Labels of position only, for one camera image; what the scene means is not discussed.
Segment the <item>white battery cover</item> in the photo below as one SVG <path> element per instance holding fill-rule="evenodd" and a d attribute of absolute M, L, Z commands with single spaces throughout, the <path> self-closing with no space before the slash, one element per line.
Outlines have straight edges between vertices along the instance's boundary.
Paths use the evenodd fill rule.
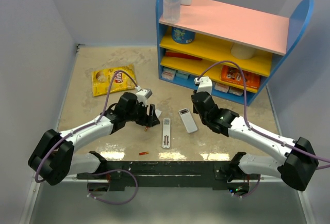
<path fill-rule="evenodd" d="M 160 115 L 162 114 L 162 111 L 157 109 L 157 110 L 155 110 L 155 114 L 156 114 L 156 117 L 159 118 Z"/>

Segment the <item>slim white remote control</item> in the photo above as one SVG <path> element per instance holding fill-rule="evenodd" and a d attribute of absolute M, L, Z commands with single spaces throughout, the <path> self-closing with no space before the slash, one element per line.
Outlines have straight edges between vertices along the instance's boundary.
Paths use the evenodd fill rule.
<path fill-rule="evenodd" d="M 164 149 L 169 149 L 171 145 L 171 119 L 163 119 L 163 129 L 162 129 L 162 147 Z"/>

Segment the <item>wide white remote control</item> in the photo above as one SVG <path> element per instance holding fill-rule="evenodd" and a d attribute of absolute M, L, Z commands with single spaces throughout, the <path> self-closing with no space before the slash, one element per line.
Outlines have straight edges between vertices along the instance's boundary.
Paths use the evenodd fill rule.
<path fill-rule="evenodd" d="M 178 113 L 179 113 L 179 115 L 181 117 L 181 120 L 182 120 L 182 122 L 183 122 L 183 124 L 186 128 L 187 133 L 191 134 L 191 133 L 194 133 L 194 132 L 198 131 L 198 128 L 195 124 L 195 121 L 192 117 L 192 114 L 191 114 L 190 110 L 188 109 L 189 112 L 184 114 L 184 115 L 181 115 L 181 112 L 180 112 L 181 110 L 179 110 Z"/>

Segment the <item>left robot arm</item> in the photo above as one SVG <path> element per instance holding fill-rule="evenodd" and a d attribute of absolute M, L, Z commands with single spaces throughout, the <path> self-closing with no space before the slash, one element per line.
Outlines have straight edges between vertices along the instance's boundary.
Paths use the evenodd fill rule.
<path fill-rule="evenodd" d="M 90 122 L 62 132 L 46 131 L 28 160 L 29 167 L 49 185 L 56 185 L 72 174 L 88 173 L 96 179 L 103 178 L 108 169 L 107 160 L 96 152 L 77 154 L 77 151 L 117 132 L 127 122 L 147 127 L 160 124 L 154 104 L 147 103 L 151 95 L 150 89 L 126 92 Z"/>

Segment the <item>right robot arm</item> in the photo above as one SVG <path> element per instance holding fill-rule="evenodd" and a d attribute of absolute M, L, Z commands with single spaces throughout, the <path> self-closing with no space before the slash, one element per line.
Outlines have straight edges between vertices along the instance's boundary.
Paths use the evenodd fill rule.
<path fill-rule="evenodd" d="M 245 175 L 268 175 L 280 178 L 295 190 L 306 190 L 319 165 L 309 140 L 286 138 L 254 124 L 246 124 L 238 113 L 219 108 L 208 92 L 194 91 L 191 101 L 193 112 L 213 132 L 244 141 L 266 153 L 259 156 L 238 152 L 228 165 L 220 169 L 228 181 Z"/>

